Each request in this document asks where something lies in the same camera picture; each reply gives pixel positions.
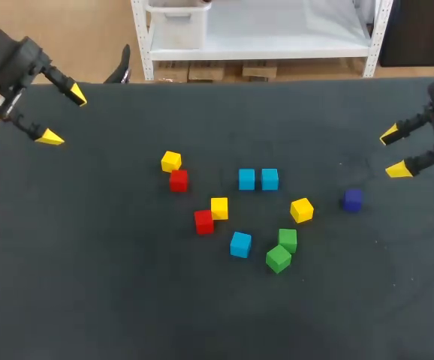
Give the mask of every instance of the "cube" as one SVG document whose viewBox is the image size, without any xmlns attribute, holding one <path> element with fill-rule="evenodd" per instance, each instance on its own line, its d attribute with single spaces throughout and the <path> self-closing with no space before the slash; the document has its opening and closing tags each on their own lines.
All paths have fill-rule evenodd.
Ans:
<svg viewBox="0 0 434 360">
<path fill-rule="evenodd" d="M 291 204 L 291 215 L 296 223 L 303 223 L 304 221 L 312 219 L 314 216 L 314 207 L 307 198 L 296 200 Z"/>
<path fill-rule="evenodd" d="M 293 254 L 297 250 L 297 230 L 279 229 L 279 245 Z"/>
<path fill-rule="evenodd" d="M 212 219 L 212 212 L 210 210 L 196 211 L 194 219 L 197 234 L 207 235 L 214 232 L 214 220 Z"/>
<path fill-rule="evenodd" d="M 239 190 L 255 190 L 255 170 L 239 169 Z"/>
<path fill-rule="evenodd" d="M 347 212 L 359 212 L 362 209 L 363 193 L 359 189 L 347 190 L 344 194 L 342 207 Z"/>
<path fill-rule="evenodd" d="M 175 193 L 185 193 L 188 189 L 187 170 L 174 170 L 170 174 L 170 191 Z"/>
<path fill-rule="evenodd" d="M 182 157 L 176 152 L 166 151 L 160 162 L 162 165 L 162 171 L 171 173 L 173 170 L 180 169 L 182 165 Z"/>
<path fill-rule="evenodd" d="M 277 169 L 262 169 L 262 190 L 276 191 L 279 189 L 279 173 Z"/>
<path fill-rule="evenodd" d="M 265 256 L 265 263 L 278 274 L 291 264 L 292 255 L 282 245 L 277 245 Z"/>
<path fill-rule="evenodd" d="M 214 220 L 228 220 L 229 209 L 227 197 L 213 197 L 210 199 L 210 211 Z"/>
<path fill-rule="evenodd" d="M 236 231 L 231 241 L 231 255 L 247 259 L 251 245 L 252 237 L 250 235 Z"/>
</svg>

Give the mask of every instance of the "wooden floor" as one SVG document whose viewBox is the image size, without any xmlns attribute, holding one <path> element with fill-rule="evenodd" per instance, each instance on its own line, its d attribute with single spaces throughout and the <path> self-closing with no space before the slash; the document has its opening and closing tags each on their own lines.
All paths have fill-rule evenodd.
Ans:
<svg viewBox="0 0 434 360">
<path fill-rule="evenodd" d="M 130 44 L 132 81 L 143 82 L 130 0 L 0 0 L 0 28 L 16 39 L 33 38 L 64 73 L 91 83 L 105 80 Z M 285 61 L 278 81 L 358 79 L 361 68 L 359 59 Z M 225 81 L 242 81 L 239 71 L 229 66 Z M 376 76 L 434 77 L 434 67 L 379 68 Z"/>
</svg>

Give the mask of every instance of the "white shelving unit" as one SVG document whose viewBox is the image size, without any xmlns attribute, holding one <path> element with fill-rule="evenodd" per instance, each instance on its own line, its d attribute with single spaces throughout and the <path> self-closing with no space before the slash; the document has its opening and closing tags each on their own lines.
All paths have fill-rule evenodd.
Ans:
<svg viewBox="0 0 434 360">
<path fill-rule="evenodd" d="M 213 0 L 205 46 L 163 49 L 162 34 L 146 29 L 146 0 L 131 0 L 147 80 L 153 62 L 176 60 L 367 57 L 373 77 L 393 0 L 376 0 L 375 31 L 367 31 L 359 1 Z"/>
</svg>

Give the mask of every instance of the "red cube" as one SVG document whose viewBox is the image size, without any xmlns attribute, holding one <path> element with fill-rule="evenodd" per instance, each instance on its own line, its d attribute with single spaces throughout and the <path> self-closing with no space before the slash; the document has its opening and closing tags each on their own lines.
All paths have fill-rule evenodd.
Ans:
<svg viewBox="0 0 434 360">
<path fill-rule="evenodd" d="M 170 191 L 185 193 L 188 188 L 187 170 L 174 170 L 170 174 Z"/>
<path fill-rule="evenodd" d="M 210 210 L 196 211 L 194 218 L 197 234 L 206 235 L 214 232 L 214 220 L 212 219 L 212 212 Z"/>
</svg>

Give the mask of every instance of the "blue cube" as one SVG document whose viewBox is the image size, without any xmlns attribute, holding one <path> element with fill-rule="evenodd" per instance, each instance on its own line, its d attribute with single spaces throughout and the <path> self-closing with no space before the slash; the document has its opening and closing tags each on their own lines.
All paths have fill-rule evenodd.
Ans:
<svg viewBox="0 0 434 360">
<path fill-rule="evenodd" d="M 247 259 L 249 257 L 251 244 L 252 237 L 250 235 L 236 231 L 231 241 L 231 255 Z"/>
<path fill-rule="evenodd" d="M 254 169 L 239 169 L 239 190 L 255 190 Z"/>
<path fill-rule="evenodd" d="M 279 189 L 279 173 L 277 169 L 262 169 L 262 190 L 275 191 Z"/>
<path fill-rule="evenodd" d="M 359 212 L 362 209 L 362 190 L 350 189 L 344 194 L 342 207 L 347 212 Z"/>
</svg>

